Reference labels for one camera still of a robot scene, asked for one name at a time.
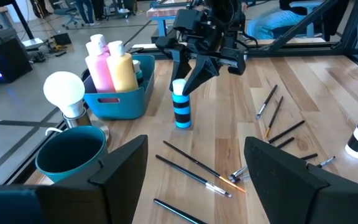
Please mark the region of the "scattered paint brushes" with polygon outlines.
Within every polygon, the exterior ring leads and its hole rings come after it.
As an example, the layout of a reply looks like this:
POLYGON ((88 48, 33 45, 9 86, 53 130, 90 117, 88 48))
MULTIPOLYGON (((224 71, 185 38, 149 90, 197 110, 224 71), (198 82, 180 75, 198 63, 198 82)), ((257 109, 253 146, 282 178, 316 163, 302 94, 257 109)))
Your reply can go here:
POLYGON ((173 150, 175 150, 176 152, 180 153, 181 155, 185 156, 186 158, 188 158, 189 160, 191 160, 192 162, 194 162, 195 164, 199 165, 200 167, 202 167, 203 169, 205 169, 206 171, 210 172, 211 174, 215 175, 216 177, 218 177, 219 179, 221 179, 222 181, 224 181, 225 183, 229 184, 232 187, 235 187, 236 189, 240 190, 243 193, 246 193, 246 190, 242 189, 241 187, 237 186, 236 184, 233 184, 232 182, 230 182, 228 179, 226 179, 225 177, 223 177, 221 174, 217 173, 215 170, 211 169, 210 167, 204 165, 202 162, 196 160, 194 157, 191 157, 189 154, 183 152, 182 150, 180 150, 179 148, 175 147, 174 145, 170 144, 167 141, 163 141, 164 144, 166 144, 168 147, 172 148, 173 150))

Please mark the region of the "office chair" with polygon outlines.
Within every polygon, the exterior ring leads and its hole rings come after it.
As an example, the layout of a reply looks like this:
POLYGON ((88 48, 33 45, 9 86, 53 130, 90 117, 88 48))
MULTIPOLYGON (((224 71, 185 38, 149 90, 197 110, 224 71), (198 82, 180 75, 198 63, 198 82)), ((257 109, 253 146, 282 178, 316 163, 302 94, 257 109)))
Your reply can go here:
POLYGON ((57 0, 52 4, 53 13, 58 16, 64 16, 67 21, 62 24, 66 30, 71 28, 84 27, 85 24, 80 17, 80 13, 77 10, 75 0, 57 0))

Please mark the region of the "teal ribbed plastic cup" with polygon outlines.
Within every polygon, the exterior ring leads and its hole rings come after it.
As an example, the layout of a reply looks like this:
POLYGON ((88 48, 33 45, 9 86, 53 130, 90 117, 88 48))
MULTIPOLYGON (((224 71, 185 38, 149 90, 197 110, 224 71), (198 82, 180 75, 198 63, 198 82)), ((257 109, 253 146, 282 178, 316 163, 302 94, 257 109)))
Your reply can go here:
POLYGON ((94 126, 79 126, 57 134, 35 158, 36 168, 58 182, 108 154, 106 135, 94 126))

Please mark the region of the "small black box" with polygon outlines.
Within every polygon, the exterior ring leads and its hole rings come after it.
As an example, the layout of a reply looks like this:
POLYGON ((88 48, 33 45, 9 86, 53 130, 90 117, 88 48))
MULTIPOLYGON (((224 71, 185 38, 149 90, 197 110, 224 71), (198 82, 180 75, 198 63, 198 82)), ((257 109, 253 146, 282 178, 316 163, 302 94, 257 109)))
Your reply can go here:
POLYGON ((52 37, 57 45, 70 45, 71 39, 67 33, 56 34, 52 37))

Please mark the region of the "black paintbrush white bristles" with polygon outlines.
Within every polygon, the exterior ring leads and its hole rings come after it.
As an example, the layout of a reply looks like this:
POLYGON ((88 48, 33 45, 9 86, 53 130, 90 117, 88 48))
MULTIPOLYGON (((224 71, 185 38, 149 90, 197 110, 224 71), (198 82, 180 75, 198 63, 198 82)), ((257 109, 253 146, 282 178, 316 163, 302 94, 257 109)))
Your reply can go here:
POLYGON ((211 190, 213 190, 213 191, 215 191, 215 192, 217 192, 217 193, 219 193, 219 194, 221 194, 221 195, 224 195, 225 197, 228 197, 228 198, 231 198, 231 197, 232 197, 232 195, 231 195, 229 192, 227 192, 227 191, 223 190, 222 188, 220 188, 220 187, 214 185, 213 183, 211 183, 211 182, 209 182, 208 180, 206 180, 206 179, 200 177, 199 175, 197 175, 197 174, 195 174, 195 173, 189 171, 188 169, 185 169, 185 168, 183 168, 182 166, 179 166, 178 164, 176 164, 176 163, 174 163, 174 162, 171 162, 171 161, 169 161, 168 159, 166 159, 166 158, 164 158, 164 157, 162 157, 162 156, 160 156, 160 155, 156 155, 155 157, 156 157, 157 159, 159 159, 160 161, 162 161, 162 162, 164 162, 164 163, 170 165, 170 166, 173 167, 174 169, 176 169, 176 170, 178 170, 178 171, 184 173, 185 175, 187 175, 187 176, 189 176, 189 177, 191 177, 191 178, 197 180, 198 182, 204 184, 207 188, 209 188, 209 189, 211 189, 211 190))

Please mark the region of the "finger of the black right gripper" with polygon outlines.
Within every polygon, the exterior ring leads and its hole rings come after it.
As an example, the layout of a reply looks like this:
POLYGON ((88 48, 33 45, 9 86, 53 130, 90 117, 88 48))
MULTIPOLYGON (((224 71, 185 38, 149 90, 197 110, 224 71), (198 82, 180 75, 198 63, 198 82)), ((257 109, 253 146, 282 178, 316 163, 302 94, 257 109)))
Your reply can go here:
POLYGON ((219 69, 219 62, 215 58, 207 55, 197 55, 195 68, 185 84, 183 95, 189 95, 209 79, 218 76, 219 69))
POLYGON ((173 81, 176 79, 185 78, 191 70, 189 64, 190 54, 186 49, 171 49, 170 50, 173 60, 172 77, 170 80, 170 91, 173 91, 173 81))

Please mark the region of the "large yellow paint bottle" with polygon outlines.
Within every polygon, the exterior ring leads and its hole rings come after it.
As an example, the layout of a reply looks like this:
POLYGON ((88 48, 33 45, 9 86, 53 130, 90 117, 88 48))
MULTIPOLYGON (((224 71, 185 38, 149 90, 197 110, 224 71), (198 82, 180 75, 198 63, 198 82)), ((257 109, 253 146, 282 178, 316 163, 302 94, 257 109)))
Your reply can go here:
POLYGON ((110 56, 106 59, 108 69, 118 93, 138 89, 137 79, 132 63, 132 55, 124 50, 120 40, 108 43, 110 56))

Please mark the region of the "long black paintbrush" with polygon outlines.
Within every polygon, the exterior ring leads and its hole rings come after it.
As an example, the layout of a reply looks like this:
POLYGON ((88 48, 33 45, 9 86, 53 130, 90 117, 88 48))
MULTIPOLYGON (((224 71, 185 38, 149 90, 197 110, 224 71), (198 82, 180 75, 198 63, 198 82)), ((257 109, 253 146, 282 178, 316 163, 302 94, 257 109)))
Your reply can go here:
POLYGON ((278 111, 279 111, 279 109, 280 109, 280 107, 281 107, 281 105, 282 105, 282 103, 283 103, 283 99, 284 99, 284 97, 282 96, 282 97, 280 98, 279 102, 278 102, 278 105, 277 105, 275 111, 273 112, 272 118, 271 118, 271 120, 270 120, 270 122, 269 122, 269 124, 268 124, 268 127, 267 127, 266 132, 265 132, 265 135, 264 135, 264 139, 265 139, 265 140, 267 140, 267 138, 268 138, 268 136, 269 136, 269 132, 270 132, 272 126, 273 126, 273 123, 274 123, 276 117, 277 117, 277 113, 278 113, 278 111))
POLYGON ((154 199, 154 202, 157 204, 157 205, 160 205, 161 207, 167 209, 168 211, 178 215, 179 217, 185 219, 186 221, 192 223, 192 224, 207 224, 206 222, 178 209, 178 208, 175 208, 174 206, 172 205, 169 205, 167 204, 166 202, 163 202, 157 198, 154 199))

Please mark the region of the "wooden table black legs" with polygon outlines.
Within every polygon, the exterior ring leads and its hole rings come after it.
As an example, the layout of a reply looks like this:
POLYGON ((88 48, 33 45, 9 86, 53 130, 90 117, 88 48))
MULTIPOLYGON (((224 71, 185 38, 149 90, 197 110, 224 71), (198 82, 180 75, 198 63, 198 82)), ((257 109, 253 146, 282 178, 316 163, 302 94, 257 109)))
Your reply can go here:
POLYGON ((24 18, 20 8, 19 8, 19 5, 18 3, 16 2, 16 0, 0 0, 0 7, 5 7, 5 6, 8 6, 8 5, 12 5, 18 18, 19 18, 19 21, 21 22, 27 36, 29 37, 29 39, 34 39, 34 36, 33 36, 33 33, 31 32, 31 29, 29 28, 28 26, 28 23, 27 23, 27 19, 24 18))

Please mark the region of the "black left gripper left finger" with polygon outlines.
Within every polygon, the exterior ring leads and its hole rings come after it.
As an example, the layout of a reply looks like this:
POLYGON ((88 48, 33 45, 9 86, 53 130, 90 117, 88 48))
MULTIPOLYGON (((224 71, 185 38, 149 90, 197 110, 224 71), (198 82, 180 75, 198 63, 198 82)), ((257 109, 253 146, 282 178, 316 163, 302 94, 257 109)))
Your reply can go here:
POLYGON ((37 189, 37 224, 131 224, 145 179, 148 137, 139 135, 83 170, 37 189))

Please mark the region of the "blue cushion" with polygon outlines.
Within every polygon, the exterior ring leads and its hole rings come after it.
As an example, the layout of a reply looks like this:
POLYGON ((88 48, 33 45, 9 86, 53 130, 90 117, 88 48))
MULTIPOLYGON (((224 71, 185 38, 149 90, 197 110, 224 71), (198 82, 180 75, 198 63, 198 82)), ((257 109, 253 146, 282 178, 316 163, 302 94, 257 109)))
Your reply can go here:
POLYGON ((273 30, 279 27, 294 26, 305 18, 279 7, 262 13, 260 16, 248 22, 246 34, 257 40, 273 39, 273 30))

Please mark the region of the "teal plastic storage bin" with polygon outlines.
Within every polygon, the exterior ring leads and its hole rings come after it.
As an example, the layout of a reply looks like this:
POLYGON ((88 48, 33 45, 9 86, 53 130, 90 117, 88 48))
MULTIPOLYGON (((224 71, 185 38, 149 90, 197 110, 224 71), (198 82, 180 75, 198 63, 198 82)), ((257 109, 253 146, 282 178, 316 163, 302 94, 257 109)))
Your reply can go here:
POLYGON ((154 89, 155 58, 152 55, 135 54, 140 62, 144 81, 133 91, 124 93, 97 93, 88 69, 81 74, 85 85, 85 103, 99 119, 128 120, 144 115, 154 89))

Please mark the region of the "black computer tower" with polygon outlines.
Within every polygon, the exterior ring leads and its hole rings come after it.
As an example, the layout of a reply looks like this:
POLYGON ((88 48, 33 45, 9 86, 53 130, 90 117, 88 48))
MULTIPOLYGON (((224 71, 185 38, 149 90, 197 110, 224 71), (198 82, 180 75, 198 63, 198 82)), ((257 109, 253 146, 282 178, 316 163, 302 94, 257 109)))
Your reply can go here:
POLYGON ((12 83, 31 70, 27 51, 16 30, 0 30, 0 84, 12 83))

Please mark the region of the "white flat box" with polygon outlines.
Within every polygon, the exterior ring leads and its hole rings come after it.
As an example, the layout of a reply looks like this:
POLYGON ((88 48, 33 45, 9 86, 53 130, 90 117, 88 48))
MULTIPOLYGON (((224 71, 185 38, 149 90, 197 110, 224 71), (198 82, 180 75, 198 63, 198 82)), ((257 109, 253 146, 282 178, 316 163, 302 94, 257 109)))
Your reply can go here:
POLYGON ((44 44, 44 41, 40 38, 29 39, 21 42, 26 50, 37 49, 44 44))

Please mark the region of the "black paintbrush silver ferrule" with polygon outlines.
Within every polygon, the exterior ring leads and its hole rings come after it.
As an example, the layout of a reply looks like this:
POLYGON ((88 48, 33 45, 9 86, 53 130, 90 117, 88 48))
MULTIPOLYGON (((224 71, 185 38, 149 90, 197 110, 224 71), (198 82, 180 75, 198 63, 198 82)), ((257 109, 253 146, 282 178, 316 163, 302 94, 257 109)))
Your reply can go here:
POLYGON ((282 138, 284 135, 288 134, 289 132, 293 131, 294 129, 296 129, 297 127, 301 126, 301 125, 304 124, 304 123, 305 123, 305 120, 300 121, 300 122, 294 124, 294 125, 291 126, 290 128, 286 129, 284 132, 282 132, 282 133, 276 135, 275 137, 273 137, 273 138, 267 140, 267 143, 271 144, 271 143, 275 142, 276 140, 282 138))
POLYGON ((271 97, 273 96, 273 94, 275 93, 275 90, 277 89, 278 85, 275 85, 272 90, 270 91, 268 97, 265 99, 265 101, 263 102, 262 106, 260 107, 258 113, 256 114, 256 119, 259 119, 266 107, 266 105, 269 103, 271 97))

